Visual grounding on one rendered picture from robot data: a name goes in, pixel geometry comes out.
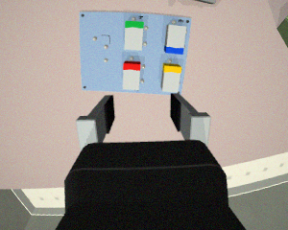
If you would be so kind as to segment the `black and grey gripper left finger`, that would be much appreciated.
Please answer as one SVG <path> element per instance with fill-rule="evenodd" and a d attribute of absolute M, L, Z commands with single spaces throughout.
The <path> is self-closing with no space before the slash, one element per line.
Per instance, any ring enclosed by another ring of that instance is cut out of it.
<path fill-rule="evenodd" d="M 113 95 L 105 95 L 87 116 L 76 120 L 80 150 L 91 143 L 101 143 L 115 119 Z"/>

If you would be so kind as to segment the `white block with blue end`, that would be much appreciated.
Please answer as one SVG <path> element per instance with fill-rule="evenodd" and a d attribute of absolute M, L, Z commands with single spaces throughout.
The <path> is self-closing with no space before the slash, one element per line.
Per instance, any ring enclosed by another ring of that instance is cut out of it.
<path fill-rule="evenodd" d="M 183 55 L 186 27 L 166 25 L 164 52 Z"/>

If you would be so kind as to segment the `white block with green end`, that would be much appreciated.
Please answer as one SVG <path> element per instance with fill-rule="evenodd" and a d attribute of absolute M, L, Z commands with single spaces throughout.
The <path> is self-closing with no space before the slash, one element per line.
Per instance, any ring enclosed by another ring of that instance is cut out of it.
<path fill-rule="evenodd" d="M 125 47 L 124 50 L 142 51 L 144 22 L 125 22 Z"/>

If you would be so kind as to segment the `white block with red end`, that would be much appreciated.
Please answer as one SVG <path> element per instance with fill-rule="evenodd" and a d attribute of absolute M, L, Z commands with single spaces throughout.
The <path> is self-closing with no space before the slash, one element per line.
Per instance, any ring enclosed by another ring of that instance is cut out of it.
<path fill-rule="evenodd" d="M 123 89 L 139 90 L 141 61 L 124 61 Z"/>

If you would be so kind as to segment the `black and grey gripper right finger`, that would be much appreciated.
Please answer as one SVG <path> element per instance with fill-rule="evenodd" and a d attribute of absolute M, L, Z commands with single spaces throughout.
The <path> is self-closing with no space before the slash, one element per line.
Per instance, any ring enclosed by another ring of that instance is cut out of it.
<path fill-rule="evenodd" d="M 180 93 L 171 93 L 170 117 L 184 140 L 199 140 L 208 147 L 211 117 L 198 112 Z"/>

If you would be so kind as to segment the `grey block with yellow end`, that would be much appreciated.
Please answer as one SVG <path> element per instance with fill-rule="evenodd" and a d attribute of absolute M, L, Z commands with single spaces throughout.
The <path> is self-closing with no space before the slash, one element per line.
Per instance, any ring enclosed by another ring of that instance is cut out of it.
<path fill-rule="evenodd" d="M 181 67 L 178 64 L 163 63 L 161 90 L 162 92 L 179 92 Z"/>

